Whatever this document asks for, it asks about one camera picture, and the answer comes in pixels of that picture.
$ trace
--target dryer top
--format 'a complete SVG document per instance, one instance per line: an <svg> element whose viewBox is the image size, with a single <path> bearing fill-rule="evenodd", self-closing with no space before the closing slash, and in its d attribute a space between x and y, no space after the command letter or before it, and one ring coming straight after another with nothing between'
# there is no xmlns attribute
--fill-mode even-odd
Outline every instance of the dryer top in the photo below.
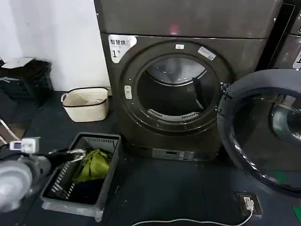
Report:
<svg viewBox="0 0 301 226"><path fill-rule="evenodd" d="M101 32L265 39L282 0L95 0Z"/></svg>

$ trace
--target white wall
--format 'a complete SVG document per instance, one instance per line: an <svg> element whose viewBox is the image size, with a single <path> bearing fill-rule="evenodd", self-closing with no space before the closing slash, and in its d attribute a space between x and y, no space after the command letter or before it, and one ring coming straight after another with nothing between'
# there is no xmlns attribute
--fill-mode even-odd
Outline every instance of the white wall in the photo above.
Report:
<svg viewBox="0 0 301 226"><path fill-rule="evenodd" d="M12 32L0 37L0 42L6 40L0 56L22 53L52 61L55 90L110 85L93 0L2 1L10 4L10 11L1 5L0 15L5 15L0 19L10 20L0 24L1 34L5 27Z"/></svg>

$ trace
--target white sticker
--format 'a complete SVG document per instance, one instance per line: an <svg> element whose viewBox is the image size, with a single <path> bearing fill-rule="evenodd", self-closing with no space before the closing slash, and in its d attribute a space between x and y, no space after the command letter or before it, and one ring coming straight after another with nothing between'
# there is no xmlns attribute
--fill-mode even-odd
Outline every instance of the white sticker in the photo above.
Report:
<svg viewBox="0 0 301 226"><path fill-rule="evenodd" d="M183 44L176 44L175 49L184 49L184 45Z"/></svg>
<svg viewBox="0 0 301 226"><path fill-rule="evenodd" d="M133 35L110 34L108 39L111 59L116 64L118 64L126 52L137 43L137 39Z"/></svg>
<svg viewBox="0 0 301 226"><path fill-rule="evenodd" d="M206 49L205 47L201 47L198 50L198 53L203 55L204 57L206 57L209 60L214 60L216 57L216 54L214 54L213 52L211 52L210 50Z"/></svg>
<svg viewBox="0 0 301 226"><path fill-rule="evenodd" d="M20 57L6 62L2 67L8 69L23 67L32 60L32 57Z"/></svg>
<svg viewBox="0 0 301 226"><path fill-rule="evenodd" d="M300 69L301 68L301 50L300 50L297 58L295 59L295 61L293 63L293 68L294 69Z"/></svg>

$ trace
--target green garment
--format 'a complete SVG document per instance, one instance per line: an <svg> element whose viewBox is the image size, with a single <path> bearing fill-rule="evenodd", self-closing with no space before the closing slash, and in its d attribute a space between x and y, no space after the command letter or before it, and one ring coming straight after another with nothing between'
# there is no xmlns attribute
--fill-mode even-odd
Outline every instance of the green garment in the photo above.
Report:
<svg viewBox="0 0 301 226"><path fill-rule="evenodd" d="M91 151L77 169L73 181L80 183L95 179L104 179L109 170L111 158L100 149Z"/></svg>

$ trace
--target label sticker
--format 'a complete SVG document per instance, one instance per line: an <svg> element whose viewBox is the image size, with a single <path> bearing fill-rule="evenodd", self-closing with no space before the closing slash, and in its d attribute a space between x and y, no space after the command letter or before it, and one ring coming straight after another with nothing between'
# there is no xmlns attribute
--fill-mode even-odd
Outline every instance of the label sticker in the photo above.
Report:
<svg viewBox="0 0 301 226"><path fill-rule="evenodd" d="M293 63L293 68L294 69L300 69L301 68L301 50L300 50L297 58L295 59L295 61Z"/></svg>
<svg viewBox="0 0 301 226"><path fill-rule="evenodd" d="M108 39L111 59L116 64L118 64L126 52L137 43L137 39L133 35L110 34Z"/></svg>
<svg viewBox="0 0 301 226"><path fill-rule="evenodd" d="M184 49L184 45L183 44L176 44L175 49Z"/></svg>
<svg viewBox="0 0 301 226"><path fill-rule="evenodd" d="M214 54L213 52L211 52L210 50L206 49L205 47L201 47L198 50L198 53L203 55L204 57L206 57L209 60L214 60L216 57L216 54Z"/></svg>

